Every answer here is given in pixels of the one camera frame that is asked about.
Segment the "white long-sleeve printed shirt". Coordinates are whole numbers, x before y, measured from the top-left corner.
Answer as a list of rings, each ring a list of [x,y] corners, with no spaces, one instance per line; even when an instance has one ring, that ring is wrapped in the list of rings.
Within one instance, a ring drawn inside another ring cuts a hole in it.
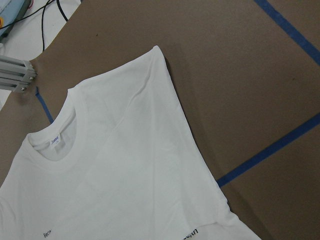
[[[161,49],[86,79],[0,188],[3,240],[255,240],[193,139]]]

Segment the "grey aluminium profile post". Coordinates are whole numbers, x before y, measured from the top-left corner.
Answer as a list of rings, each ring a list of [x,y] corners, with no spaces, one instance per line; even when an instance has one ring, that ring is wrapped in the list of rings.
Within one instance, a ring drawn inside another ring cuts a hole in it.
[[[28,60],[0,56],[0,89],[23,93],[37,76]]]

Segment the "grey blue device at edge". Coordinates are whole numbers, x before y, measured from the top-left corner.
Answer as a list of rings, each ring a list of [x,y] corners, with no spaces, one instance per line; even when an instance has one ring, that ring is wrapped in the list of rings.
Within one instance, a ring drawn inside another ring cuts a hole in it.
[[[3,43],[14,26],[22,19],[31,0],[0,0],[0,42]]]

